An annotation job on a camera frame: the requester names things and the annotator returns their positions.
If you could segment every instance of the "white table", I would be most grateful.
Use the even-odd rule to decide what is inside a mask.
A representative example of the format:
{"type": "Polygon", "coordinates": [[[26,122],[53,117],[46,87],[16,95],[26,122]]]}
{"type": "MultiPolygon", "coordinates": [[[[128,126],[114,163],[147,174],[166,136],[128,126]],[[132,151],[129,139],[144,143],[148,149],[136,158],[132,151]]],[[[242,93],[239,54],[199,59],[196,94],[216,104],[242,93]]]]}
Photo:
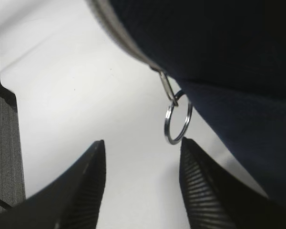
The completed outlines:
{"type": "MultiPolygon", "coordinates": [[[[107,37],[84,0],[0,0],[0,72],[17,96],[27,197],[104,139],[98,228],[189,228],[178,182],[180,145],[163,136],[169,102],[160,79],[107,37]]],[[[177,133],[185,98],[174,112],[177,133]]],[[[187,137],[264,194],[196,112],[187,137]]]]}

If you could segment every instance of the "ribbed rubber pad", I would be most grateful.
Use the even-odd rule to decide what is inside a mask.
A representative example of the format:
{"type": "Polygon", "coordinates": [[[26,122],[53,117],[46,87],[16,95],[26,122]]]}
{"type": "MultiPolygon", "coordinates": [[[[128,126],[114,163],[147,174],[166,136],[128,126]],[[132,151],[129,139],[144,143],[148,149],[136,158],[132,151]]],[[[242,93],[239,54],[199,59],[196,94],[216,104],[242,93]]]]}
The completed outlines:
{"type": "Polygon", "coordinates": [[[180,187],[192,229],[286,229],[286,209],[257,194],[183,138],[180,187]]]}
{"type": "Polygon", "coordinates": [[[192,229],[237,228],[188,148],[181,154],[180,187],[192,229]]]}
{"type": "Polygon", "coordinates": [[[98,154],[85,174],[79,191],[61,222],[61,229],[96,228],[106,180],[105,154],[98,154]]]}

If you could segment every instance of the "metal clip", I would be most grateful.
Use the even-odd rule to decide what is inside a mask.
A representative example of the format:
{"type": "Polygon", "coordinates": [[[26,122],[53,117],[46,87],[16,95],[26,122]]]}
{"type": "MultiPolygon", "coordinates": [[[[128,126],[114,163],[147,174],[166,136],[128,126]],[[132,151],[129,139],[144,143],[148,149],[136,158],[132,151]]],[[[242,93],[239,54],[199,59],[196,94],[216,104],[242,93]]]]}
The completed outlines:
{"type": "Polygon", "coordinates": [[[181,98],[181,96],[184,95],[184,92],[182,90],[180,90],[175,95],[173,90],[172,90],[172,87],[170,85],[170,82],[167,78],[167,75],[163,72],[159,72],[159,74],[160,74],[162,84],[164,86],[164,90],[167,94],[167,97],[169,98],[169,100],[172,103],[168,107],[167,112],[166,112],[165,123],[164,123],[164,135],[165,135],[165,138],[168,141],[168,143],[170,143],[172,145],[176,145],[182,140],[182,138],[185,135],[187,128],[190,124],[191,117],[192,117],[192,111],[193,111],[193,105],[192,105],[191,101],[188,100],[187,115],[185,118],[184,126],[183,126],[180,134],[178,135],[178,137],[175,139],[172,139],[171,132],[170,132],[170,125],[171,125],[171,118],[172,118],[173,110],[174,110],[175,106],[178,106],[178,100],[181,98]]]}

